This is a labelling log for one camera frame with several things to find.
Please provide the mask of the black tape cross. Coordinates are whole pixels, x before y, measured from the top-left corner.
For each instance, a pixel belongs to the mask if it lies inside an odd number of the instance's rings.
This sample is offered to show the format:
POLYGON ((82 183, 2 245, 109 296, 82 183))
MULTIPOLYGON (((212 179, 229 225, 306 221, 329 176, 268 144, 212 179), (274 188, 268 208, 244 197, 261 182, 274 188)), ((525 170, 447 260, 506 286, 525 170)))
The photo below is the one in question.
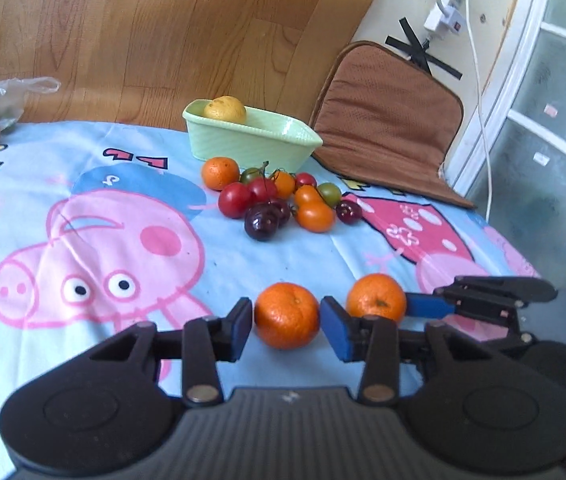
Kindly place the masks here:
POLYGON ((405 41, 399 40, 393 36, 387 36, 384 41, 387 47, 404 53, 410 63, 417 66, 417 68, 423 70, 423 72, 428 75, 432 73, 430 66, 434 65, 456 80, 463 78, 463 74, 459 70, 428 52, 430 40, 425 39, 421 41, 417 38, 417 34, 414 32, 407 18, 400 18, 399 25, 402 32, 405 34, 405 41))

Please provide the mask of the mandarin orange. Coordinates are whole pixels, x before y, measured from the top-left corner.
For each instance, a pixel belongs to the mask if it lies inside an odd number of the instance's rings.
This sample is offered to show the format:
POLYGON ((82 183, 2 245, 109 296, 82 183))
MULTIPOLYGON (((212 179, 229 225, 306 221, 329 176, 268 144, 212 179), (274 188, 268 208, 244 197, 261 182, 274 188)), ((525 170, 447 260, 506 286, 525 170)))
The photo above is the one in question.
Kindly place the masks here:
POLYGON ((270 348, 303 348, 319 332, 319 302, 303 286, 275 283, 257 297, 254 322, 258 337, 270 348))
POLYGON ((220 192, 227 185, 240 180, 241 171, 235 160, 229 157, 213 157, 201 169, 201 178, 206 188, 220 192))
POLYGON ((407 313, 407 295, 398 282, 387 274, 364 275, 350 288, 346 311, 357 318, 377 315, 399 323, 407 313))

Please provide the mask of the brown seat cushion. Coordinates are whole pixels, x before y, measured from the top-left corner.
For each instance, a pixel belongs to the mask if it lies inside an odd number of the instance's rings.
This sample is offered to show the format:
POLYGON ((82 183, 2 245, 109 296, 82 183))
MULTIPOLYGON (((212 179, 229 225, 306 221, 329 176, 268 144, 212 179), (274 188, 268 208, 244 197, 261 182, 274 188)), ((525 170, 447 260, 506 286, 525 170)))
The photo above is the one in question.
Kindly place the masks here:
POLYGON ((440 176, 464 118, 460 98, 410 61, 372 41, 339 53, 309 126, 313 157, 341 177, 473 209, 440 176))

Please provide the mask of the red cherry tomato with stem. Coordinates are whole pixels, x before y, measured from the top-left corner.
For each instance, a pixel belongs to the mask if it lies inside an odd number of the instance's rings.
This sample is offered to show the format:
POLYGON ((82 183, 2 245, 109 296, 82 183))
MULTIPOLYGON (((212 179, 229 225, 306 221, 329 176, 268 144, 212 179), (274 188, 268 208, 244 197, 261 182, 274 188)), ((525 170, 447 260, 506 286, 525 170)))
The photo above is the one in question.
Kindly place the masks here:
POLYGON ((266 175, 266 169, 269 166, 269 162, 263 162, 260 168, 262 170, 262 176, 260 178, 251 181, 247 186, 254 195, 254 200, 256 203, 266 203, 272 200, 277 194, 277 189, 275 188, 272 180, 266 175))

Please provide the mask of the white power strip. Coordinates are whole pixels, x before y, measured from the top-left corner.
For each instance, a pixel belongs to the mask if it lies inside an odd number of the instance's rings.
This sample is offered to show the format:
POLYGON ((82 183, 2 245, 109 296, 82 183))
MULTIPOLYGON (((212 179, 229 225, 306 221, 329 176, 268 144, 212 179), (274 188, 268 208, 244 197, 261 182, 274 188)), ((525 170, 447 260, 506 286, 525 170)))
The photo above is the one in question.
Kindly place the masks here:
POLYGON ((465 0, 435 0, 424 22, 425 29, 432 35, 442 37, 447 32, 460 35, 466 29, 464 14, 465 0))

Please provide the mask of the dark green cherry tomato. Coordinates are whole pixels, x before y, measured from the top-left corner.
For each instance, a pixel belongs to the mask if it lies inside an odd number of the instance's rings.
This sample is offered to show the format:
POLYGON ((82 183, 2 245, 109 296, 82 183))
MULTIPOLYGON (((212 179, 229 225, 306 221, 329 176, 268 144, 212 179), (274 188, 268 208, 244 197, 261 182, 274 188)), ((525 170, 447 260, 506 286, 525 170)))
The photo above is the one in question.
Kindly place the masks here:
POLYGON ((241 173, 240 182, 245 185, 249 185, 251 181, 260 178, 261 176, 262 176, 262 170, 260 168, 256 168, 256 167, 246 168, 241 173))

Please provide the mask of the dark purple tomato middle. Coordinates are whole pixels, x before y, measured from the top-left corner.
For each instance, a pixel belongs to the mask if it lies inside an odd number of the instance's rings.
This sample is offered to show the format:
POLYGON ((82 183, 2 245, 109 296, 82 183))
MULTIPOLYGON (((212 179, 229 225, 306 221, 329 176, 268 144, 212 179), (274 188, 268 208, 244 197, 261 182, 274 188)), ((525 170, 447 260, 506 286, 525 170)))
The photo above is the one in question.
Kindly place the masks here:
POLYGON ((291 207, 286 200, 279 200, 278 198, 273 198, 269 200, 268 205, 277 215, 277 227, 279 229, 284 228, 292 217, 291 207))

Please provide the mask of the orange cherry tomato front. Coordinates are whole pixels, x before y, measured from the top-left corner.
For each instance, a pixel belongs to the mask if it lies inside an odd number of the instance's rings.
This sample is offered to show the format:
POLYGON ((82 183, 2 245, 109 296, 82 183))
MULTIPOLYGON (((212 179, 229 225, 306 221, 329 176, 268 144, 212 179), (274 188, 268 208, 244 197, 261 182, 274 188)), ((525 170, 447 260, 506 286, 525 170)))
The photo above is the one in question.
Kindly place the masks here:
POLYGON ((307 231, 325 233, 334 225, 335 212, 325 203, 310 202, 297 208, 296 221, 307 231))

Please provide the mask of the dark purple tomato right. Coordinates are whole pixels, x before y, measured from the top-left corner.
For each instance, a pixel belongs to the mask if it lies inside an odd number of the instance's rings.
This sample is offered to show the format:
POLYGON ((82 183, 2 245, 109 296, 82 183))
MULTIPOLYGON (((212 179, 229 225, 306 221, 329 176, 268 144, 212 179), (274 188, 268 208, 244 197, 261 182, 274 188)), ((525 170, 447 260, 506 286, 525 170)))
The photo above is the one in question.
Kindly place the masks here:
POLYGON ((352 200, 341 200, 336 206, 337 218, 341 222, 353 226, 362 219, 362 208, 352 200))

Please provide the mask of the orange cherry tomato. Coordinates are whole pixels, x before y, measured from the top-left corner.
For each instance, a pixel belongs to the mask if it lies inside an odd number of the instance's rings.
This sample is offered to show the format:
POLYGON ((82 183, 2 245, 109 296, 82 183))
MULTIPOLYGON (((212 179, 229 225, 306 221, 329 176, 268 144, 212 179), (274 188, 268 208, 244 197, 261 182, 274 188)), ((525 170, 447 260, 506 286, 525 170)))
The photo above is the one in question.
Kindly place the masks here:
POLYGON ((323 198, 319 191, 312 185, 302 185, 294 193, 294 204, 297 208, 311 204, 322 203, 323 198))
POLYGON ((277 198, 279 200, 288 200, 296 190, 296 180, 291 175, 288 174, 286 171, 283 170, 275 170, 273 174, 271 174, 271 180, 277 189, 277 198))
POLYGON ((307 231, 325 233, 334 225, 335 212, 325 203, 310 202, 297 208, 296 221, 307 231))

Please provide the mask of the orange cherry tomato middle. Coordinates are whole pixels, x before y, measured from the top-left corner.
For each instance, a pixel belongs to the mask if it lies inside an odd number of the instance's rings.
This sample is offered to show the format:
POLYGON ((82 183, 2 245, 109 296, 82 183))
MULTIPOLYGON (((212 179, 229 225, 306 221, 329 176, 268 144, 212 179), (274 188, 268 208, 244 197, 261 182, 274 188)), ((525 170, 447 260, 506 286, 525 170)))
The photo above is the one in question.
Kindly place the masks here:
POLYGON ((311 204, 322 203, 323 198, 319 191, 312 185, 302 185, 294 193, 294 204, 297 208, 311 204))

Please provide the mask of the small red cherry tomato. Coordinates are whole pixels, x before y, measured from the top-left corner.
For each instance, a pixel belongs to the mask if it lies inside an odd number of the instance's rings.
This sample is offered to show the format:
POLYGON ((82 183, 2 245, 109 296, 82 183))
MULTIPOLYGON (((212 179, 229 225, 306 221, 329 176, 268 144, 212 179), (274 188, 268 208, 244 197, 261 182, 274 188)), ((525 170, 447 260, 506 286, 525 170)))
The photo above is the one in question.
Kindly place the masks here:
POLYGON ((304 186, 316 188, 317 180, 315 180, 315 177, 312 174, 308 174, 307 172, 299 172, 298 174, 295 174, 295 188, 298 190, 304 186))

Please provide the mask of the wooden laminate board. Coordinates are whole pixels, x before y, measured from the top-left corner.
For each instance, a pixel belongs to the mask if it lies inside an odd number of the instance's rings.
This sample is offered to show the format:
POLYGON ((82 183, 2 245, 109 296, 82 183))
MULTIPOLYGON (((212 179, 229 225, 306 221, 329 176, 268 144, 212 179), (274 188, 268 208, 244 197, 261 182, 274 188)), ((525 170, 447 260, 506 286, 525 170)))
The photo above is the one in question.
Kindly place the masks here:
POLYGON ((196 99, 308 119, 373 0, 0 0, 0 79, 48 76, 29 122, 180 129, 196 99))

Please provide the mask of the dark purple tomato front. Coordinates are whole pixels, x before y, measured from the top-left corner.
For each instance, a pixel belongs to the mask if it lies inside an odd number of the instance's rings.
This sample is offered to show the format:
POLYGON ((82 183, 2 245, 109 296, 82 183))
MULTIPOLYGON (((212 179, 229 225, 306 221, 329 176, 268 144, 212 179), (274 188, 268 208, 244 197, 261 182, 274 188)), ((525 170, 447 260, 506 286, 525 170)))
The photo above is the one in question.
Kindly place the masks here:
POLYGON ((267 242, 277 234, 280 211, 271 204, 258 204, 248 209, 244 218, 246 234, 257 242, 267 242))

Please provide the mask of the light green plastic basket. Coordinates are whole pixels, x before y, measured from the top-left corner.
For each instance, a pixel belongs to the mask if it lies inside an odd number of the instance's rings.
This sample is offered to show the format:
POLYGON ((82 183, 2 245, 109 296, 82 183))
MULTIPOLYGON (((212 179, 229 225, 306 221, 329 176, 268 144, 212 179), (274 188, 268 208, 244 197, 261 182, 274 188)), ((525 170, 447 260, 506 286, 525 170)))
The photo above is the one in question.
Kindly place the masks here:
POLYGON ((301 120, 255 107, 246 107, 245 124, 206 118, 209 100, 191 102, 182 112, 192 155, 199 160, 232 158, 240 167, 296 172, 323 145, 318 133, 301 120))

